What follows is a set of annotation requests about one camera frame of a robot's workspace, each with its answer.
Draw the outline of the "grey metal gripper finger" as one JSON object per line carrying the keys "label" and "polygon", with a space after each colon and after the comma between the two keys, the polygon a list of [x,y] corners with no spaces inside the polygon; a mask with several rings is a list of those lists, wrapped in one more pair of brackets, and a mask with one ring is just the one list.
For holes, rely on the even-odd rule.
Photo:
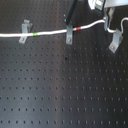
{"label": "grey metal gripper finger", "polygon": [[104,29],[107,30],[110,27],[110,23],[113,19],[114,9],[113,8],[105,8],[104,9]]}

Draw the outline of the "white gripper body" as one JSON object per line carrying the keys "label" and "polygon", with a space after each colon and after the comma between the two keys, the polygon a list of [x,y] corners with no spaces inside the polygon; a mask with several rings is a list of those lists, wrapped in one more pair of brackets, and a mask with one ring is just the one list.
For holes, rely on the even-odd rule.
{"label": "white gripper body", "polygon": [[94,10],[128,5],[128,0],[88,0],[89,7]]}

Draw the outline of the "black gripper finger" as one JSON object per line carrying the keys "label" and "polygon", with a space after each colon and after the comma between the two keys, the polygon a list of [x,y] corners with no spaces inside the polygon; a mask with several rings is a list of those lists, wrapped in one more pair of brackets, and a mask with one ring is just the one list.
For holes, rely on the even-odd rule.
{"label": "black gripper finger", "polygon": [[77,2],[78,2],[78,0],[73,0],[73,2],[71,4],[71,7],[69,9],[69,12],[67,14],[66,21],[65,21],[66,25],[69,25],[69,23],[70,23],[70,20],[72,18],[73,12],[76,8]]}

